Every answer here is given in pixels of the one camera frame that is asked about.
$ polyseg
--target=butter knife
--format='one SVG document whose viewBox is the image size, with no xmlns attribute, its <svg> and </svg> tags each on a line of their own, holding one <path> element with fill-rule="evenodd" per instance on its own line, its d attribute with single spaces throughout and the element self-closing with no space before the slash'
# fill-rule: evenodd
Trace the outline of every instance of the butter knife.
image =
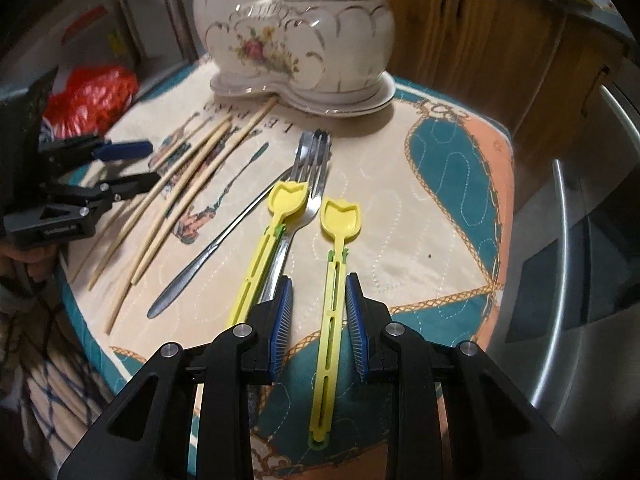
<svg viewBox="0 0 640 480">
<path fill-rule="evenodd" d="M 283 171 L 273 182 L 271 182 L 264 190 L 254 198 L 254 200 L 245 207 L 242 212 L 229 224 L 226 228 L 216 236 L 213 241 L 206 246 L 198 256 L 196 256 L 193 261 L 187 265 L 181 272 L 178 274 L 169 285 L 166 286 L 165 290 L 162 291 L 160 296 L 154 301 L 154 304 L 151 305 L 151 308 L 146 313 L 146 316 L 149 319 L 153 319 L 159 314 L 162 314 L 164 310 L 171 305 L 175 299 L 180 296 L 182 291 L 189 285 L 190 281 L 196 275 L 196 273 L 200 270 L 200 267 L 203 266 L 204 262 L 206 262 L 209 257 L 216 252 L 217 248 L 220 247 L 220 244 L 224 241 L 224 239 L 229 236 L 231 231 L 233 231 L 238 224 L 247 216 L 251 211 L 255 209 L 255 207 L 264 200 L 267 195 L 270 193 L 271 188 L 276 184 L 277 181 L 283 180 L 284 178 L 288 178 L 291 173 L 291 168 Z"/>
</svg>

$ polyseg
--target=patterned tablecloth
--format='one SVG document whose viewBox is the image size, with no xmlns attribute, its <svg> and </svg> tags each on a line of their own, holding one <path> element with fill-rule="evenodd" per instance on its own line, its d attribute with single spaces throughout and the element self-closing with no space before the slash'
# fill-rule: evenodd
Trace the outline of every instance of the patterned tablecloth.
<svg viewBox="0 0 640 480">
<path fill-rule="evenodd" d="M 157 155 L 185 132 L 229 111 L 234 126 L 241 126 L 264 99 L 213 96 L 209 79 L 216 70 L 212 62 L 201 62 L 172 88 L 134 106 L 111 138 L 147 137 Z M 104 335 L 103 327 L 113 291 L 163 198 L 154 201 L 91 292 L 86 285 L 92 270 L 126 215 L 72 285 L 66 275 L 76 269 L 91 241 L 70 245 L 58 276 L 66 309 L 86 352 L 114 391 L 162 343 L 173 340 L 188 348 L 211 341 L 223 330 L 254 245 L 270 220 L 265 204 L 241 223 L 165 313 L 149 320 L 146 311 L 169 280 L 291 164 L 300 133 L 315 128 L 331 131 L 333 139 L 325 195 L 362 207 L 362 231 L 349 245 L 348 268 L 358 273 L 364 293 L 386 303 L 395 320 L 428 340 L 455 345 L 471 338 L 486 347 L 500 309 L 513 214 L 508 134 L 500 124 L 443 95 L 408 81 L 396 83 L 390 106 L 359 118 L 318 118 L 277 105 L 182 217 L 130 290 L 111 336 Z M 140 162 L 127 172 L 143 171 L 147 164 Z M 95 178 L 99 171 L 96 164 L 84 178 Z M 101 225 L 107 219 L 105 215 Z M 330 444 L 322 451 L 306 444 L 331 246 L 319 219 L 303 228 L 292 245 L 286 265 L 294 283 L 290 349 L 279 382 L 261 399 L 252 431 L 256 478 L 384 475 L 389 391 L 360 383 L 346 334 Z M 192 471 L 197 415 L 196 410 Z"/>
</svg>

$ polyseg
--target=silver bolt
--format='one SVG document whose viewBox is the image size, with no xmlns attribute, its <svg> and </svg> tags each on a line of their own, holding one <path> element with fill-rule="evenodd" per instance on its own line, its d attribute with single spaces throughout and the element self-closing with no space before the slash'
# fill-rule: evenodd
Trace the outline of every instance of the silver bolt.
<svg viewBox="0 0 640 480">
<path fill-rule="evenodd" d="M 478 353 L 478 345 L 473 341 L 465 341 L 460 343 L 460 351 L 464 355 L 468 355 L 471 357 L 472 355 L 476 355 Z"/>
<path fill-rule="evenodd" d="M 404 325 L 402 323 L 389 323 L 385 326 L 386 333 L 392 335 L 393 337 L 398 337 L 404 333 Z"/>
<path fill-rule="evenodd" d="M 254 329 L 251 328 L 251 325 L 247 325 L 246 323 L 242 323 L 242 325 L 236 325 L 234 327 L 234 336 L 236 337 L 247 337 Z"/>
<path fill-rule="evenodd" d="M 160 349 L 162 357 L 173 357 L 178 353 L 178 345 L 176 343 L 167 343 Z"/>
</svg>

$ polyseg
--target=red plastic bag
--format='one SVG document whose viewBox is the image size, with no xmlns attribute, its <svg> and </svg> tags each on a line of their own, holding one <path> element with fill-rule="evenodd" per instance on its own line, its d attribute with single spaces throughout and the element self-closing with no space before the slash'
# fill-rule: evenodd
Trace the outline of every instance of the red plastic bag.
<svg viewBox="0 0 640 480">
<path fill-rule="evenodd" d="M 76 68 L 65 90 L 49 98 L 44 117 L 57 139 L 104 135 L 127 111 L 137 91 L 135 74 L 124 67 Z"/>
</svg>

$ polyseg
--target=checkered cloth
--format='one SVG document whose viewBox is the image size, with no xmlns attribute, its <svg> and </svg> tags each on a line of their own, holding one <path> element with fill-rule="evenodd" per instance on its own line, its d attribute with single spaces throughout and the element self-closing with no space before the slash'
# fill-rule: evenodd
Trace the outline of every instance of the checkered cloth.
<svg viewBox="0 0 640 480">
<path fill-rule="evenodd" d="M 0 398 L 16 390 L 24 447 L 47 473 L 113 398 L 82 352 L 54 283 L 27 300 L 0 286 Z"/>
</svg>

